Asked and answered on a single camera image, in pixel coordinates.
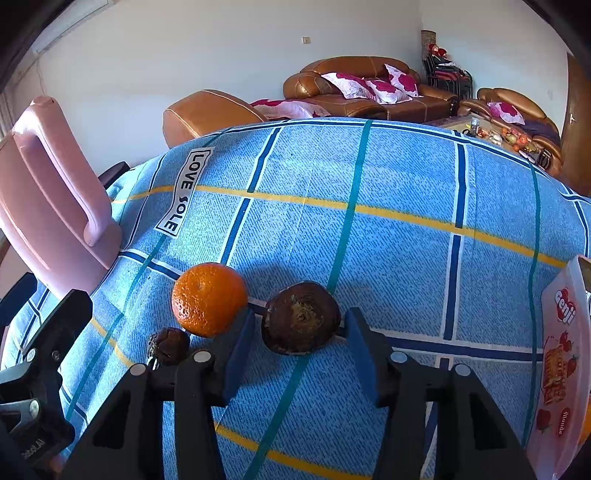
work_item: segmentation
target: blue plaid blanket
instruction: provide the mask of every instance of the blue plaid blanket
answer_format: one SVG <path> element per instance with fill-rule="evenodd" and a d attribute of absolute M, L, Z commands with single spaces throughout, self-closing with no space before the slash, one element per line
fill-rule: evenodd
<path fill-rule="evenodd" d="M 154 230 L 187 155 L 208 146 L 180 234 Z M 591 205 L 525 160 L 424 125 L 272 122 L 173 148 L 126 173 L 109 195 L 121 253 L 61 366 L 61 400 L 78 436 L 125 371 L 145 361 L 148 336 L 176 325 L 174 281 L 217 261 L 243 275 L 256 312 L 296 282 L 332 282 L 342 312 L 360 307 L 393 348 L 437 368 L 468 364 L 527 441 L 542 360 L 540 295 L 566 261 L 589 254 Z M 22 361 L 55 305 L 40 286 L 10 327 L 3 367 Z M 163 418 L 168 479 L 176 478 L 173 408 L 166 404 Z M 213 410 L 226 474 L 244 480 L 369 478 L 387 415 L 363 396 L 343 340 L 296 358 L 270 352 L 258 333 L 238 394 Z M 431 404 L 426 432 L 429 478 Z"/>

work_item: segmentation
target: pink cushion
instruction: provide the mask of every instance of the pink cushion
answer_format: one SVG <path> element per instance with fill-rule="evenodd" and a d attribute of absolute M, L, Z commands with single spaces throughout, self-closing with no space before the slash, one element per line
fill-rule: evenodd
<path fill-rule="evenodd" d="M 418 97 L 418 85 L 417 81 L 414 79 L 412 75 L 408 73 L 404 73 L 401 70 L 398 70 L 396 67 L 392 67 L 391 65 L 385 65 L 386 70 L 389 74 L 390 83 L 394 85 L 397 89 L 402 90 L 407 95 L 411 97 Z"/>
<path fill-rule="evenodd" d="M 375 100 L 375 95 L 365 80 L 346 73 L 325 73 L 322 78 L 336 86 L 345 98 L 368 98 Z"/>
<path fill-rule="evenodd" d="M 383 80 L 365 80 L 365 82 L 373 90 L 377 102 L 381 105 L 393 105 L 412 100 L 402 90 Z"/>
<path fill-rule="evenodd" d="M 492 116 L 500 118 L 508 124 L 525 125 L 525 120 L 519 110 L 507 102 L 491 102 L 488 104 Z"/>
<path fill-rule="evenodd" d="M 265 98 L 251 103 L 251 106 L 265 115 L 269 120 L 275 120 L 277 118 L 294 119 L 330 116 L 320 105 L 299 100 L 268 100 Z"/>

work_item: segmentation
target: brown fruit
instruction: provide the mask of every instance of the brown fruit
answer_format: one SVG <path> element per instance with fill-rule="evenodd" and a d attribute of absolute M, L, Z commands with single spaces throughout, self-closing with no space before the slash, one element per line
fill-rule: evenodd
<path fill-rule="evenodd" d="M 189 336 L 179 328 L 165 327 L 150 336 L 148 356 L 161 365 L 178 365 L 187 358 Z"/>
<path fill-rule="evenodd" d="M 282 355 L 304 355 L 322 348 L 336 333 L 339 306 L 312 281 L 293 285 L 267 302 L 261 323 L 265 345 Z"/>

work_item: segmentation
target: yellow stripe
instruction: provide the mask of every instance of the yellow stripe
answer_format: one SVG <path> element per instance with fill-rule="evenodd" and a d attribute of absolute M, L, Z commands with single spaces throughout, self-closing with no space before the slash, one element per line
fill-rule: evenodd
<path fill-rule="evenodd" d="M 336 200 L 326 200 L 326 199 L 318 199 L 314 197 L 302 197 L 296 195 L 281 195 L 278 193 L 266 193 L 266 192 L 247 192 L 246 190 L 238 190 L 238 189 L 227 189 L 224 187 L 213 187 L 210 185 L 197 185 L 195 190 L 200 192 L 209 192 L 209 193 L 219 193 L 222 195 L 234 195 L 237 197 L 247 197 L 252 199 L 258 200 L 267 200 L 270 202 L 284 202 L 284 203 L 296 203 L 299 205 L 310 205 L 314 207 L 322 207 L 322 208 L 332 208 L 337 210 L 346 210 L 347 203 L 346 202 L 338 202 Z M 128 200 L 135 200 L 140 199 L 145 196 L 151 195 L 153 193 L 158 192 L 172 192 L 173 186 L 166 185 L 164 187 L 158 187 L 152 189 L 148 192 L 138 193 L 137 195 L 132 195 L 128 198 Z M 124 203 L 126 200 L 113 200 L 113 203 Z M 473 228 L 457 228 L 453 223 L 450 222 L 442 222 L 441 220 L 435 220 L 432 218 L 421 217 L 418 215 L 413 215 L 411 213 L 404 213 L 399 212 L 398 210 L 392 210 L 387 208 L 381 207 L 372 207 L 369 205 L 357 205 L 355 208 L 355 212 L 365 213 L 367 215 L 374 215 L 381 218 L 388 218 L 392 220 L 398 220 L 400 222 L 405 223 L 412 223 L 413 225 L 420 225 L 427 228 L 433 228 L 435 230 L 440 230 L 443 232 L 450 232 L 455 233 L 456 235 L 463 235 L 472 237 L 475 240 L 479 240 L 481 242 L 487 243 L 489 245 L 494 245 L 496 247 L 504 248 L 505 250 L 509 250 L 511 252 L 515 252 L 517 254 L 523 255 L 525 257 L 533 257 L 534 251 L 531 248 L 525 247 L 518 243 L 512 242 L 510 240 L 501 238 L 499 236 L 491 235 L 486 232 L 482 232 L 480 230 L 476 230 Z M 564 268 L 566 266 L 566 262 L 562 260 L 558 260 L 557 258 L 551 257 L 549 255 L 540 253 L 538 254 L 538 260 L 552 265 L 553 267 L 557 268 Z"/>
<path fill-rule="evenodd" d="M 107 335 L 107 331 L 103 328 L 103 326 L 97 322 L 97 320 L 92 317 L 90 319 L 90 323 L 92 326 L 99 332 L 102 337 Z M 121 362 L 127 367 L 131 367 L 134 361 L 129 359 L 119 348 L 117 342 L 113 337 L 109 339 L 109 345 L 113 347 L 115 351 L 115 356 L 121 360 Z M 258 449 L 258 444 L 254 440 L 247 439 L 243 437 L 237 432 L 226 428 L 224 425 L 217 424 L 216 425 L 216 432 L 219 433 L 222 437 L 227 438 L 231 442 L 237 443 L 241 447 L 244 447 L 251 452 L 256 452 Z M 362 480 L 362 479 L 369 479 L 370 476 L 362 476 L 362 475 L 354 475 L 352 473 L 345 473 L 338 470 L 333 470 L 332 468 L 327 468 L 325 466 L 316 465 L 315 463 L 309 463 L 304 460 L 300 460 L 299 458 L 295 458 L 289 455 L 285 455 L 284 453 L 277 452 L 276 450 L 269 450 L 267 454 L 267 458 L 273 460 L 274 462 L 280 463 L 282 465 L 287 465 L 291 468 L 296 470 L 301 470 L 303 472 L 312 473 L 314 475 L 322 476 L 324 478 L 329 478 L 331 480 Z"/>
<path fill-rule="evenodd" d="M 163 187 L 156 187 L 152 190 L 148 190 L 147 192 L 137 193 L 136 195 L 130 195 L 124 199 L 115 199 L 111 200 L 111 203 L 125 203 L 127 200 L 137 200 L 147 197 L 148 195 L 152 195 L 153 193 L 160 193 L 160 192 L 172 192 L 174 187 L 172 185 L 165 185 Z"/>
<path fill-rule="evenodd" d="M 250 450 L 251 452 L 256 452 L 256 450 L 258 449 L 257 442 L 243 437 L 239 433 L 236 433 L 233 430 L 226 428 L 224 425 L 221 425 L 220 423 L 216 425 L 216 432 L 219 433 L 222 437 L 227 438 L 228 440 L 234 443 L 237 443 L 241 447 L 244 447 L 245 449 Z M 354 473 L 341 472 L 339 470 L 334 470 L 332 468 L 327 468 L 325 466 L 316 465 L 315 463 L 309 463 L 299 458 L 286 455 L 285 453 L 277 452 L 276 450 L 269 450 L 269 452 L 267 453 L 267 458 L 269 460 L 273 460 L 274 462 L 291 467 L 295 470 L 311 473 L 312 475 L 321 476 L 323 478 L 329 478 L 331 480 L 365 480 L 371 478 L 370 476 L 355 475 Z"/>
<path fill-rule="evenodd" d="M 103 328 L 103 326 L 96 321 L 96 319 L 94 317 L 92 317 L 90 319 L 90 323 L 92 324 L 92 326 L 94 328 L 96 328 L 96 330 L 99 332 L 99 334 L 101 335 L 101 337 L 105 337 L 107 335 L 107 331 Z M 113 350 L 115 351 L 115 356 L 121 360 L 121 362 L 127 367 L 131 367 L 131 365 L 135 364 L 136 362 L 131 361 L 119 348 L 119 345 L 117 345 L 117 342 L 115 342 L 115 339 L 113 337 L 109 338 L 109 345 L 111 347 L 113 347 Z"/>

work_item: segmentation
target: brown leather sofa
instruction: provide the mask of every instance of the brown leather sofa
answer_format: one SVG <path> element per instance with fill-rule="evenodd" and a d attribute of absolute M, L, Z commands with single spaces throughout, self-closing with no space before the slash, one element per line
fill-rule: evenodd
<path fill-rule="evenodd" d="M 369 99 L 346 99 L 340 90 L 321 77 L 325 73 L 338 72 L 366 79 L 388 80 L 384 64 L 412 75 L 422 97 L 411 102 L 380 105 Z M 455 115 L 458 97 L 454 93 L 422 85 L 420 76 L 404 62 L 387 57 L 334 57 L 318 60 L 302 68 L 283 84 L 286 99 L 310 99 L 334 116 L 354 116 L 403 122 L 425 123 Z"/>
<path fill-rule="evenodd" d="M 478 90 L 477 99 L 462 100 L 458 109 L 458 115 L 468 115 L 474 112 L 491 123 L 499 127 L 516 128 L 519 133 L 526 134 L 526 132 L 515 124 L 507 124 L 500 118 L 492 116 L 491 109 L 488 106 L 490 102 L 507 102 L 514 105 L 519 110 L 521 115 L 526 120 L 536 120 L 548 124 L 554 132 L 558 134 L 558 128 L 556 124 L 548 118 L 545 112 L 540 106 L 533 100 L 527 98 L 519 92 L 509 90 L 507 88 L 481 88 Z M 552 140 L 540 135 L 532 137 L 532 141 L 536 143 L 540 148 L 545 148 L 552 153 L 552 163 L 548 169 L 548 174 L 555 177 L 562 170 L 563 159 L 562 150 L 560 145 L 557 145 Z"/>
<path fill-rule="evenodd" d="M 248 103 L 219 90 L 201 90 L 169 106 L 162 133 L 169 148 L 222 128 L 258 124 L 267 119 Z"/>

